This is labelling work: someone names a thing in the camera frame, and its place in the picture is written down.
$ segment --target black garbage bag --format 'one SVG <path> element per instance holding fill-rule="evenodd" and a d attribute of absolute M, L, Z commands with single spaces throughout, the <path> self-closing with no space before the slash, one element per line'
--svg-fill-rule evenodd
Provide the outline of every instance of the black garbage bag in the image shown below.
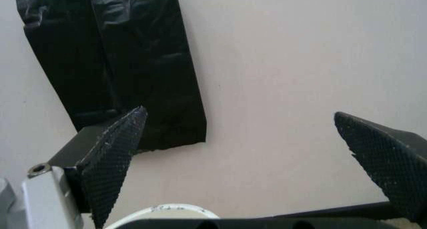
<path fill-rule="evenodd" d="M 178 0 L 16 0 L 25 35 L 77 130 L 143 105 L 139 151 L 204 142 Z"/>

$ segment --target white wall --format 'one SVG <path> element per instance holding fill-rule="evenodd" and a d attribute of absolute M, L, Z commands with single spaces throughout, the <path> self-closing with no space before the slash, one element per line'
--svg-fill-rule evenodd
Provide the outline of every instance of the white wall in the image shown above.
<path fill-rule="evenodd" d="M 108 223 L 189 203 L 256 217 L 384 201 L 333 125 L 348 112 L 427 137 L 427 0 L 180 0 L 206 144 L 134 157 Z M 74 133 L 2 0 L 0 176 Z"/>

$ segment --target textured rubber pad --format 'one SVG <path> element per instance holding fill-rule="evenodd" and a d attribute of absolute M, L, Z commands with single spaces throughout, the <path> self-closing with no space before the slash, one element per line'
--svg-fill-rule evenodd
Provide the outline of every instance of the textured rubber pad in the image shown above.
<path fill-rule="evenodd" d="M 421 220 L 427 205 L 427 140 L 343 112 L 335 126 L 353 156 L 396 209 Z"/>
<path fill-rule="evenodd" d="M 96 146 L 81 160 L 81 185 L 96 228 L 102 228 L 137 150 L 147 112 L 137 107 L 108 126 Z"/>

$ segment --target folded plastic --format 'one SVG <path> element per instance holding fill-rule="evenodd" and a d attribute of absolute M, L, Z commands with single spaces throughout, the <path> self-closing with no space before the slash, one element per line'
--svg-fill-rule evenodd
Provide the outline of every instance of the folded plastic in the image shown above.
<path fill-rule="evenodd" d="M 143 105 L 139 151 L 204 142 L 178 0 L 16 0 L 25 35 L 77 130 Z"/>

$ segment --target white cylindrical object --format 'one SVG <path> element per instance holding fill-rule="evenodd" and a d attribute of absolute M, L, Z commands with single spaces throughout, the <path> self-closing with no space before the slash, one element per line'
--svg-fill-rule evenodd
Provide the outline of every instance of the white cylindrical object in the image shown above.
<path fill-rule="evenodd" d="M 108 226 L 106 229 L 116 229 L 119 226 L 140 219 L 200 219 L 219 218 L 213 212 L 190 204 L 163 204 L 148 207 L 134 212 Z"/>

